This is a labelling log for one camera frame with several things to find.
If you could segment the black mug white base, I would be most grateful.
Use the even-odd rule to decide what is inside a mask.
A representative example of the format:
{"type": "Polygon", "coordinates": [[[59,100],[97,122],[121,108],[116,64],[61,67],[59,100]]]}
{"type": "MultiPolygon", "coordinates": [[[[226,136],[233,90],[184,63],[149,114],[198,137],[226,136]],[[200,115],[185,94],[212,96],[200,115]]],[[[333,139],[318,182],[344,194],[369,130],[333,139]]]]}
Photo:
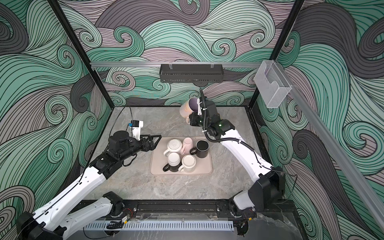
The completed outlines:
{"type": "Polygon", "coordinates": [[[171,171],[176,173],[179,171],[179,167],[181,166],[181,158],[178,153],[170,153],[168,155],[168,163],[163,167],[163,171],[171,171]]]}

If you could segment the beige pink ribbed mug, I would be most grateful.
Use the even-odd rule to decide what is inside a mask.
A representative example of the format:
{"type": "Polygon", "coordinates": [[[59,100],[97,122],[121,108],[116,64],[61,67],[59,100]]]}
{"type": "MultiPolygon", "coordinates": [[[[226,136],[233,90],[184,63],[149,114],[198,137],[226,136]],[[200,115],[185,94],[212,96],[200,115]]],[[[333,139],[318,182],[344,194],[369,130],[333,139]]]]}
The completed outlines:
{"type": "Polygon", "coordinates": [[[186,120],[186,123],[190,123],[189,116],[192,113],[197,113],[199,109],[199,99],[190,98],[180,107],[180,115],[186,120]]]}

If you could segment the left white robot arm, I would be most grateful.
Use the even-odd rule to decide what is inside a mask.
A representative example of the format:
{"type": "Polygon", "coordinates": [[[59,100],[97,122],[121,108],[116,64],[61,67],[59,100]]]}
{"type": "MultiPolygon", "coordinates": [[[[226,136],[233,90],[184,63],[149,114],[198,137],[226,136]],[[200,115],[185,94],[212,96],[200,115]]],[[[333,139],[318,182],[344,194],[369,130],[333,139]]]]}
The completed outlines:
{"type": "Polygon", "coordinates": [[[18,240],[64,240],[92,221],[124,212],[123,199],[108,192],[96,202],[73,212],[72,210],[92,190],[109,179],[124,166],[124,160],[135,159],[138,152],[156,149],[160,135],[131,137],[127,131],[117,131],[108,139],[106,149],[86,165],[79,178],[33,213],[24,212],[17,219],[18,240]]]}

